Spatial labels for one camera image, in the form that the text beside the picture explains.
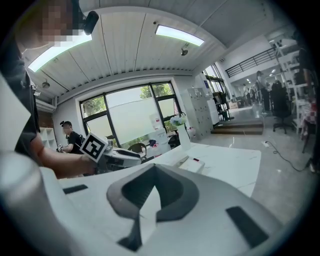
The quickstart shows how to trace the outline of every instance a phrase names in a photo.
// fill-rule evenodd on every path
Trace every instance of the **cable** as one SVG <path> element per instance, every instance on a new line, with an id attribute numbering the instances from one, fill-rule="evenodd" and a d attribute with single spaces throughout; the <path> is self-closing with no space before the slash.
<path id="1" fill-rule="evenodd" d="M 270 143 L 271 146 L 275 149 L 275 151 L 273 151 L 273 153 L 274 153 L 274 154 L 279 154 L 279 156 L 280 156 L 284 161 L 288 162 L 288 163 L 291 165 L 291 167 L 292 167 L 293 169 L 295 169 L 297 172 L 302 172 L 304 169 L 306 169 L 306 168 L 308 167 L 310 160 L 308 160 L 308 162 L 306 163 L 306 165 L 305 165 L 305 167 L 304 167 L 303 169 L 299 170 L 299 169 L 295 168 L 294 165 L 293 165 L 289 160 L 285 159 L 285 158 L 280 154 L 280 152 L 277 150 L 277 148 L 276 148 L 270 141 L 266 141 L 265 143 Z"/>

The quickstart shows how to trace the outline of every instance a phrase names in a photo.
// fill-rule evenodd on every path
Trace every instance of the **ceiling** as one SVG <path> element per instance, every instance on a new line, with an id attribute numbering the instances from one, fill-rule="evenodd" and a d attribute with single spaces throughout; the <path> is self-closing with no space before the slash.
<path id="1" fill-rule="evenodd" d="M 272 74 L 272 75 L 280 74 L 280 68 L 281 68 L 280 65 L 277 65 L 277 66 L 273 66 L 273 67 L 261 70 L 261 72 L 263 74 L 262 77 L 267 79 L 267 82 L 268 82 L 268 79 L 270 78 L 270 74 Z M 257 74 L 253 73 L 253 74 L 248 75 L 246 77 L 243 77 L 237 81 L 234 81 L 231 84 L 236 87 L 242 87 L 243 84 L 246 84 L 247 86 L 249 86 L 249 85 L 253 86 L 255 84 L 256 80 L 257 80 Z"/>
<path id="2" fill-rule="evenodd" d="M 83 12 L 96 10 L 99 14 L 92 41 L 61 53 L 37 72 L 27 69 L 41 92 L 39 98 L 48 103 L 55 96 L 109 76 L 144 70 L 156 73 L 156 70 L 204 69 L 202 65 L 208 62 L 208 56 L 223 54 L 244 32 L 269 18 L 262 0 L 79 0 L 79 3 Z M 109 7 L 115 6 L 121 7 L 110 12 Z M 186 42 L 156 35 L 158 24 L 195 35 L 204 43 L 190 44 L 186 48 L 188 54 L 181 56 Z M 46 49 L 27 50 L 26 66 Z M 46 81 L 50 87 L 43 89 L 41 84 Z"/>

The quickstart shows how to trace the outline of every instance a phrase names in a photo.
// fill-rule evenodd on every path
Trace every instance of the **white shelving unit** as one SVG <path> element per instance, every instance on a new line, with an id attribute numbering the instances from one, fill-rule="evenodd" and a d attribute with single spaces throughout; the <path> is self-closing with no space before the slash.
<path id="1" fill-rule="evenodd" d="M 46 148 L 50 148 L 54 151 L 57 149 L 57 142 L 53 128 L 41 127 L 40 136 L 42 143 Z"/>
<path id="2" fill-rule="evenodd" d="M 296 132 L 299 133 L 300 127 L 300 117 L 301 117 L 301 107 L 309 104 L 306 100 L 299 99 L 298 98 L 298 92 L 300 95 L 302 95 L 303 87 L 306 87 L 307 84 L 295 84 L 295 73 L 299 72 L 300 64 L 296 62 L 294 59 L 296 56 L 299 55 L 299 51 L 297 50 L 298 45 L 295 40 L 291 39 L 283 39 L 282 44 L 284 46 L 278 46 L 276 43 L 276 59 L 279 62 L 282 74 L 285 78 L 285 86 L 287 88 L 288 95 L 290 97 L 290 90 L 293 89 L 294 91 L 294 108 L 296 108 L 296 118 L 293 119 L 292 124 L 296 127 Z"/>

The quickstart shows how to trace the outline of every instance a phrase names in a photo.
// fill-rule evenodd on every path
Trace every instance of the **black rubber strip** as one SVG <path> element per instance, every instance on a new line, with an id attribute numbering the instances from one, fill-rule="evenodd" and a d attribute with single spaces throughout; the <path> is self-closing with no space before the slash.
<path id="1" fill-rule="evenodd" d="M 67 194 L 71 194 L 71 193 L 78 192 L 81 190 L 85 190 L 87 188 L 88 187 L 86 185 L 82 184 L 82 185 L 76 185 L 76 186 L 64 188 L 63 192 L 67 195 Z"/>
<path id="2" fill-rule="evenodd" d="M 251 248 L 260 245 L 269 238 L 241 207 L 235 206 L 225 211 Z"/>

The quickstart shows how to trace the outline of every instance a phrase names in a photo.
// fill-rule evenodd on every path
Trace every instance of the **ceiling light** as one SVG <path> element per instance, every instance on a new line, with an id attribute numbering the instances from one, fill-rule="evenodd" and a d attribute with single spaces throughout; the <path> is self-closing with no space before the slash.
<path id="1" fill-rule="evenodd" d="M 28 68 L 31 69 L 33 72 L 36 72 L 40 69 L 44 64 L 48 61 L 52 60 L 54 57 L 58 56 L 59 54 L 69 50 L 72 47 L 85 43 L 87 41 L 92 40 L 91 35 L 86 35 L 85 33 L 81 35 L 74 35 L 72 36 L 72 41 L 65 41 L 59 42 L 59 46 L 52 46 L 44 53 L 42 53 L 38 58 L 36 58 Z"/>
<path id="2" fill-rule="evenodd" d="M 180 40 L 189 42 L 191 44 L 194 44 L 196 46 L 200 46 L 204 42 L 202 39 L 200 39 L 192 34 L 188 34 L 188 33 L 183 32 L 181 30 L 167 27 L 167 26 L 162 26 L 162 25 L 159 25 L 157 27 L 155 34 L 159 35 L 159 36 L 166 36 L 166 37 L 170 37 L 170 38 L 180 39 Z"/>

